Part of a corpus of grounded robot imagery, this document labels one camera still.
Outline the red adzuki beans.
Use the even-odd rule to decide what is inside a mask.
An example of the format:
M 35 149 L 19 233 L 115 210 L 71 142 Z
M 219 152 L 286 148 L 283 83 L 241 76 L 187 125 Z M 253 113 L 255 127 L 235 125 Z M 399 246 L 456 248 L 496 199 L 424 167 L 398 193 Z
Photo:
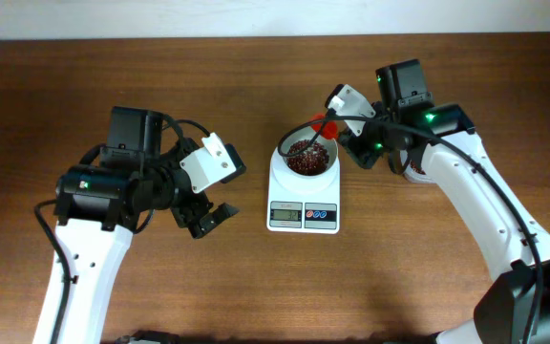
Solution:
M 293 154 L 293 157 L 286 158 L 286 164 L 297 174 L 317 176 L 328 168 L 328 150 L 323 144 L 315 141 L 309 148 L 301 151 L 308 143 L 309 140 L 299 140 L 292 144 L 288 154 Z

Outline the orange measuring scoop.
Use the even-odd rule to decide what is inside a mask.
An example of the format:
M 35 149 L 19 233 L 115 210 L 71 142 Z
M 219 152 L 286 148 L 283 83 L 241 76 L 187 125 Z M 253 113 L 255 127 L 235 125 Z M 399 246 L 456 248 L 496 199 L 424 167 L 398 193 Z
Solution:
M 318 132 L 319 129 L 324 126 L 322 129 L 322 132 L 320 136 L 324 138 L 325 140 L 337 140 L 338 139 L 338 127 L 337 124 L 334 121 L 329 121 L 326 123 L 316 123 L 312 124 L 311 128 Z

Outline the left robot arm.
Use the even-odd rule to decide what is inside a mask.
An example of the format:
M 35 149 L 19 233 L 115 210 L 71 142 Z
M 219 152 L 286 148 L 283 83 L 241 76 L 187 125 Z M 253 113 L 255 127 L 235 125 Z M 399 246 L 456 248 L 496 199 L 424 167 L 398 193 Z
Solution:
M 238 213 L 205 193 L 245 172 L 235 147 L 214 132 L 194 142 L 181 124 L 160 112 L 113 107 L 106 141 L 57 181 L 48 202 L 54 227 L 41 213 L 44 204 L 35 206 L 54 257 L 34 342 L 100 341 L 117 272 L 156 212 L 170 211 L 194 239 Z

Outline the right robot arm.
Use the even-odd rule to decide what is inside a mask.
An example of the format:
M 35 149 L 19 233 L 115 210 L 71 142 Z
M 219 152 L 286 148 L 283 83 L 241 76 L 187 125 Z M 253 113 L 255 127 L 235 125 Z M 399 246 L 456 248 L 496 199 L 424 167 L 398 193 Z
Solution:
M 430 343 L 550 343 L 550 234 L 499 175 L 457 104 L 436 105 L 418 60 L 375 72 L 380 100 L 347 84 L 326 100 L 340 144 L 362 168 L 402 156 L 448 197 L 481 251 L 492 286 L 463 324 Z

